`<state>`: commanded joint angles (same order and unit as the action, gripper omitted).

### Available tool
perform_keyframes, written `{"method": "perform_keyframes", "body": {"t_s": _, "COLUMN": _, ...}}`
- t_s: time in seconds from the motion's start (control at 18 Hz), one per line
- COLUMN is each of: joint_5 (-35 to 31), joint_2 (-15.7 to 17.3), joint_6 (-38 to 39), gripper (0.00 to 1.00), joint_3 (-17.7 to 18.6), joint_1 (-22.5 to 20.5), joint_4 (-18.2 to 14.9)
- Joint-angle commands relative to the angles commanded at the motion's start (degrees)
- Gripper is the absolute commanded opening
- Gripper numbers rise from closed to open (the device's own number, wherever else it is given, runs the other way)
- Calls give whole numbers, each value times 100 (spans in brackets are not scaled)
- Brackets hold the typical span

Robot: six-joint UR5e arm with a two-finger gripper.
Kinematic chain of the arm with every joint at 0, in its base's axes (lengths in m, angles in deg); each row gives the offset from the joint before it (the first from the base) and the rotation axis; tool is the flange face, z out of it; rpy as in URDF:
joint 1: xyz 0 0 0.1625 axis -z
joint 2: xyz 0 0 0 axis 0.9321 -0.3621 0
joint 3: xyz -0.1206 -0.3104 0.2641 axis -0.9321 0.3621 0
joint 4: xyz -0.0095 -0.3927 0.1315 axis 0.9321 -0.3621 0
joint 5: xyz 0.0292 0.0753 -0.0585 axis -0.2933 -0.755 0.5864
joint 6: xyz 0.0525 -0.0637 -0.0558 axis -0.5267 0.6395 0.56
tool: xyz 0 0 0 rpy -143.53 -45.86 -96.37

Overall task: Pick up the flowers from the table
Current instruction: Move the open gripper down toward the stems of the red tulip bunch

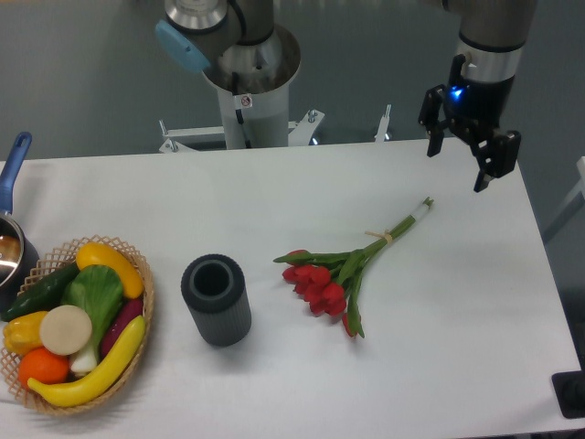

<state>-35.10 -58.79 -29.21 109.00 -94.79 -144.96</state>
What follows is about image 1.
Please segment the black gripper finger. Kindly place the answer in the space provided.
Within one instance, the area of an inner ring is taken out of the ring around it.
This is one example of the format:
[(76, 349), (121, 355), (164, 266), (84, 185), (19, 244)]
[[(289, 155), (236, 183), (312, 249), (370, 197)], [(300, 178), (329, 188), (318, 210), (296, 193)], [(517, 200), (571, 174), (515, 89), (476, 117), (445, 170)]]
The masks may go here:
[(425, 92), (420, 108), (418, 122), (428, 135), (427, 156), (434, 157), (441, 152), (444, 131), (448, 127), (446, 120), (440, 119), (440, 110), (444, 103), (445, 86), (440, 84)]
[(508, 131), (495, 134), (485, 141), (484, 146), (473, 147), (473, 156), (479, 166), (473, 186), (475, 192), (485, 190), (493, 179), (504, 177), (515, 169), (521, 141), (520, 132)]

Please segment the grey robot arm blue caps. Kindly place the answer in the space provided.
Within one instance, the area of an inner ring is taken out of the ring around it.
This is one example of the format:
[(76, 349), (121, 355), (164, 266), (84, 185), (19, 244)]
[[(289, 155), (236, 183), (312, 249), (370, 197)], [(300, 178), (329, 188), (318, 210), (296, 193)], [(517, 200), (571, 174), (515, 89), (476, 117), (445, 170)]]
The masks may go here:
[[(479, 167), (476, 191), (512, 172), (521, 135), (500, 118), (536, 11), (533, 1), (441, 1), (461, 19), (449, 79), (425, 93), (418, 122), (428, 156), (446, 133), (468, 145)], [(270, 1), (168, 1), (155, 35), (183, 69), (216, 90), (230, 149), (288, 146), (289, 87), (301, 65), (293, 34)]]

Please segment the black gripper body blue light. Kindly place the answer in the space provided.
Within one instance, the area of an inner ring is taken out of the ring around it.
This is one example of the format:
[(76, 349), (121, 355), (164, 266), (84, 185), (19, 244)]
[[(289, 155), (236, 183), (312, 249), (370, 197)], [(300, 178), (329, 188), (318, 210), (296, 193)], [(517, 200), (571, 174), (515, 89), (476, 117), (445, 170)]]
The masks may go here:
[(470, 54), (453, 58), (448, 83), (438, 88), (438, 106), (445, 114), (445, 119), (438, 122), (439, 145), (446, 130), (467, 145), (500, 145), (506, 141), (499, 121), (515, 76), (504, 72), (495, 78), (479, 78), (483, 67), (483, 62), (473, 61)]

